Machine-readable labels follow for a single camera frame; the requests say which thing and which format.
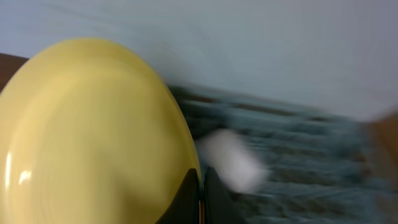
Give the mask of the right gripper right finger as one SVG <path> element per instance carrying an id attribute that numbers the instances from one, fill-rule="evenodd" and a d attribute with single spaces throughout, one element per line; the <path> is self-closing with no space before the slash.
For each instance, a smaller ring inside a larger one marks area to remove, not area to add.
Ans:
<path id="1" fill-rule="evenodd" d="M 212 167 L 208 168 L 205 176 L 204 200 L 206 224 L 247 224 Z"/>

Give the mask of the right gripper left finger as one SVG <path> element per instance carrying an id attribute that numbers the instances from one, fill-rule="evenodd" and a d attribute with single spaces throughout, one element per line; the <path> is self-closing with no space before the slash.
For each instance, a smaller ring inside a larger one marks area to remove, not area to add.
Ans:
<path id="1" fill-rule="evenodd" d="M 200 193 L 196 169 L 189 169 L 170 203 L 156 224 L 199 224 Z"/>

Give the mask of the white cup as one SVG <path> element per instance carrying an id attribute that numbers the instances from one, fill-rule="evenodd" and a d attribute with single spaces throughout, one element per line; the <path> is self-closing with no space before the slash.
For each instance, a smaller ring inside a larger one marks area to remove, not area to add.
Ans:
<path id="1" fill-rule="evenodd" d="M 227 188 L 239 194 L 258 192 L 271 175 L 266 163 L 230 129 L 217 129 L 200 138 L 198 154 Z"/>

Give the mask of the yellow plate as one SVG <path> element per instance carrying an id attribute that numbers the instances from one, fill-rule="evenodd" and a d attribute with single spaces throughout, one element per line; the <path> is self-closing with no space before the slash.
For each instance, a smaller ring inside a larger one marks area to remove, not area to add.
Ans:
<path id="1" fill-rule="evenodd" d="M 64 40 L 1 92 L 2 223 L 155 223 L 201 180 L 175 98 L 110 40 Z"/>

